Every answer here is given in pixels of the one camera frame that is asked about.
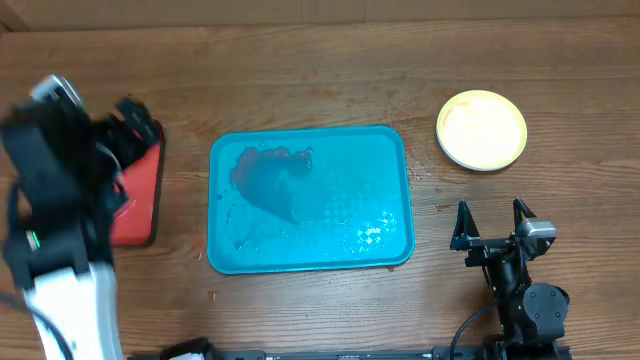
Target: white casing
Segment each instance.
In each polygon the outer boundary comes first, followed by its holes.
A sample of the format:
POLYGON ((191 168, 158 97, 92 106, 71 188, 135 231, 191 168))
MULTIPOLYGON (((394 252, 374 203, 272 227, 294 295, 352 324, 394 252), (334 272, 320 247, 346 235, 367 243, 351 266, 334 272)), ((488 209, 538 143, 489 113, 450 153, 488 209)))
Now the white casing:
MULTIPOLYGON (((113 267, 91 263, 89 269, 76 275, 69 267, 38 276, 24 298, 60 330, 74 360, 124 360, 113 267)), ((39 320, 35 322, 47 360, 65 360, 55 338, 39 320)))
POLYGON ((202 356, 202 354, 188 353, 175 358, 171 358, 169 360, 204 360, 204 356, 202 356))

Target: red object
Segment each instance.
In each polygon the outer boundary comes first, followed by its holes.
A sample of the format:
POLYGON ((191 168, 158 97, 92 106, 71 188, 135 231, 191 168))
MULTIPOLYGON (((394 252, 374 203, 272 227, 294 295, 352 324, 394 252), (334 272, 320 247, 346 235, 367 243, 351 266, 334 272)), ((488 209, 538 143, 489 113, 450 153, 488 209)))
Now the red object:
POLYGON ((164 143, 162 134, 160 143, 150 148, 142 159, 129 166, 120 177, 129 201, 114 215, 111 245, 150 245, 155 240, 164 143))
POLYGON ((311 171, 311 152, 311 147, 294 154, 283 147, 264 151, 248 148, 238 158, 238 165, 231 170, 231 185, 251 205, 299 225, 293 218, 293 194, 278 179, 283 170, 299 179, 307 176, 311 171))

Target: wood grain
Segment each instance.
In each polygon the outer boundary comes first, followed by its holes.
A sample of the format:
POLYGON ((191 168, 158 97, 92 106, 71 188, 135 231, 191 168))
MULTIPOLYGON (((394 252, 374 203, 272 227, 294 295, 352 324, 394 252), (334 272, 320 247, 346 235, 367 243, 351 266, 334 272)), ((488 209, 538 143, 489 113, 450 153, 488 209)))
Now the wood grain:
POLYGON ((0 0, 33 31, 637 16, 633 0, 0 0))
MULTIPOLYGON (((166 127, 158 238, 115 251, 127 353, 195 336, 270 352, 446 344, 490 301, 481 271, 448 250, 454 205, 467 199, 483 236, 502 236, 519 195, 558 227, 530 272, 571 294, 561 343, 578 359, 637 359, 639 40, 633 17, 7 33, 0 103, 54 72, 96 114, 132 93, 166 127), (511 167, 474 173, 440 150, 438 111, 467 89, 496 91, 524 114, 529 140, 511 167), (417 234, 406 264, 228 277, 199 260, 219 136, 380 123, 406 146, 417 234)), ((6 271, 0 281, 11 289, 6 271)), ((485 319, 461 342, 496 331, 485 319)), ((31 319, 2 313, 0 354, 43 357, 31 319)))
POLYGON ((28 31, 29 27, 7 0, 0 0, 0 23, 11 31, 28 31))

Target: wooden table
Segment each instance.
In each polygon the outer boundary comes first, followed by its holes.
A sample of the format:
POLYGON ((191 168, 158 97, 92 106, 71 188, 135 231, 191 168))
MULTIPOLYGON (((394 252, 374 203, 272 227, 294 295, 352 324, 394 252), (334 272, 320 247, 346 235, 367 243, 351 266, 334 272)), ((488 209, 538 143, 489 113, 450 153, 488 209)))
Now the wooden table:
MULTIPOLYGON (((558 228, 530 272, 571 295, 561 344, 576 358, 640 358, 638 18, 2 35, 0 102, 52 72, 96 114, 135 94, 167 130, 158 238, 115 250, 126 353, 196 336, 270 352, 447 344, 490 301, 480 269, 449 251, 455 204, 469 201, 483 236, 504 236, 519 195, 558 228), (464 170, 438 146, 439 109, 467 89, 505 95, 527 120, 525 152, 504 171, 464 170), (201 259, 218 137, 379 123, 406 146, 417 234, 406 264, 230 277, 201 259)), ((461 343, 497 331, 479 321, 461 343)), ((0 358, 43 358, 30 318, 2 311, 0 358)))

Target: yellow plate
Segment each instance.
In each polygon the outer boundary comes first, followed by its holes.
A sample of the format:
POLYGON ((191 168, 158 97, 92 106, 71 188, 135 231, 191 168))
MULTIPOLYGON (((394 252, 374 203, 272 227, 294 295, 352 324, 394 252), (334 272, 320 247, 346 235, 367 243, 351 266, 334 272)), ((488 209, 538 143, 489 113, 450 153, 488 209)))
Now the yellow plate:
POLYGON ((469 90, 452 97, 440 110, 438 142, 461 166, 478 171, 501 169, 514 162, 527 143, 527 124, 505 97, 469 90))

